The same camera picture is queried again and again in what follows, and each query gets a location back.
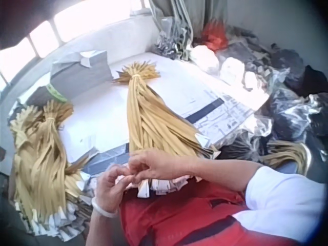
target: finger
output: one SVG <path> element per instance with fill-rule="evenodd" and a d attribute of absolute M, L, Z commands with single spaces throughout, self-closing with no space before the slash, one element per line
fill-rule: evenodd
<path fill-rule="evenodd" d="M 114 189 L 117 192 L 123 192 L 130 183 L 134 182 L 135 177 L 133 175 L 125 176 L 115 186 Z"/>
<path fill-rule="evenodd" d="M 139 155 L 135 155 L 129 158 L 129 169 L 131 170 L 132 174 L 137 174 L 145 169 L 148 168 L 146 165 L 146 153 L 141 153 Z"/>
<path fill-rule="evenodd" d="M 140 173 L 138 173 L 135 176 L 134 182 L 135 183 L 140 183 L 141 181 L 145 180 L 145 179 L 149 179 L 149 178 L 155 178 L 154 173 L 152 172 L 152 170 L 147 169 L 144 171 L 141 171 Z"/>
<path fill-rule="evenodd" d="M 110 170 L 106 172 L 106 178 L 109 182 L 115 182 L 118 176 L 128 176 L 131 175 L 130 169 L 120 165 L 113 165 Z"/>

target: window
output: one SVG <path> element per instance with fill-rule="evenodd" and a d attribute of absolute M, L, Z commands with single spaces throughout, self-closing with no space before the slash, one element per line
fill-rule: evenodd
<path fill-rule="evenodd" d="M 0 75 L 0 91 L 3 91 L 4 88 L 6 87 L 6 82 L 5 80 L 2 78 L 2 76 Z"/>
<path fill-rule="evenodd" d="M 46 57 L 59 47 L 55 33 L 49 22 L 43 22 L 30 33 L 32 42 L 40 57 Z"/>
<path fill-rule="evenodd" d="M 130 0 L 86 0 L 55 15 L 64 42 L 130 16 Z"/>
<path fill-rule="evenodd" d="M 13 77 L 35 57 L 35 52 L 27 38 L 18 45 L 0 51 L 0 71 L 10 82 Z"/>

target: gray curtain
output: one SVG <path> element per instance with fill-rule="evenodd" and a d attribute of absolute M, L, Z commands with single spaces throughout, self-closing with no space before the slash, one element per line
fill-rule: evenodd
<path fill-rule="evenodd" d="M 189 26 L 191 40 L 208 22 L 225 22 L 228 12 L 228 0 L 150 0 L 150 6 L 160 29 L 163 17 L 174 17 Z"/>
<path fill-rule="evenodd" d="M 191 43 L 200 38 L 204 26 L 225 22 L 227 0 L 150 0 L 160 38 L 155 53 L 171 59 L 189 60 Z"/>

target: hand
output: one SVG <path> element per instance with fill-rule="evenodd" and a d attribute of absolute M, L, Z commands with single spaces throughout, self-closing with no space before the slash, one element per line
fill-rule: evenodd
<path fill-rule="evenodd" d="M 118 176 L 124 175 L 117 184 Z M 114 165 L 109 171 L 104 172 L 97 181 L 96 202 L 99 207 L 108 213 L 115 213 L 122 201 L 126 187 L 134 182 L 134 176 L 128 168 Z"/>
<path fill-rule="evenodd" d="M 129 168 L 135 183 L 144 179 L 171 180 L 186 175 L 192 157 L 173 156 L 160 150 L 140 150 L 131 153 Z"/>

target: bundle of zippers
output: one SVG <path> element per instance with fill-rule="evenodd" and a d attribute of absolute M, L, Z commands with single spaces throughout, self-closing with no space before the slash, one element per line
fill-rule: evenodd
<path fill-rule="evenodd" d="M 199 156 L 211 158 L 216 149 L 202 147 L 191 124 L 170 110 L 145 82 L 158 78 L 154 64 L 133 63 L 118 72 L 120 83 L 129 84 L 127 114 L 130 134 L 130 151 L 156 148 L 172 155 Z M 144 180 L 138 188 L 138 197 L 149 197 L 149 189 L 157 193 L 179 190 L 189 176 L 176 180 Z"/>
<path fill-rule="evenodd" d="M 35 235 L 64 241 L 84 229 L 71 201 L 83 194 L 77 184 L 90 178 L 80 171 L 88 160 L 70 165 L 59 138 L 58 127 L 72 112 L 69 104 L 49 101 L 43 110 L 28 106 L 10 122 L 16 147 L 16 209 Z"/>
<path fill-rule="evenodd" d="M 306 175 L 311 165 L 311 153 L 303 143 L 288 142 L 282 140 L 268 142 L 268 155 L 261 160 L 269 167 L 276 169 L 287 160 L 297 163 L 297 173 Z"/>

